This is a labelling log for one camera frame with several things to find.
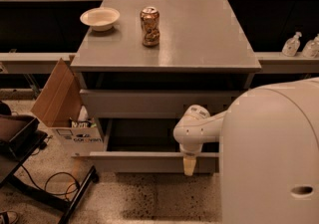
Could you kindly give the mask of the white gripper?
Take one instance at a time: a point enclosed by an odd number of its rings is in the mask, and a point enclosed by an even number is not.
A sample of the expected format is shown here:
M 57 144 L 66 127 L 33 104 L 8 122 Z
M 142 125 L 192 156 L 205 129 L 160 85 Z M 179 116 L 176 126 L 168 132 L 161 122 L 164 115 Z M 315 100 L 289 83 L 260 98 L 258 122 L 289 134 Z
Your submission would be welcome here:
M 202 151 L 201 144 L 184 143 L 179 145 L 183 157 L 183 171 L 186 176 L 193 176 L 196 166 L 196 156 Z

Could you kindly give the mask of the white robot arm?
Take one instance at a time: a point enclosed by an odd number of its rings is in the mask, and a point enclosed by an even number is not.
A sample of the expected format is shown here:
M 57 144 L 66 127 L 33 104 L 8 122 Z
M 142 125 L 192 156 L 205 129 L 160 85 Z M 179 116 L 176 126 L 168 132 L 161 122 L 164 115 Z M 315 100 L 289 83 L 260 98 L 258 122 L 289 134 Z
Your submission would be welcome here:
M 184 173 L 219 143 L 222 224 L 319 224 L 319 79 L 247 91 L 224 112 L 193 105 L 173 130 Z

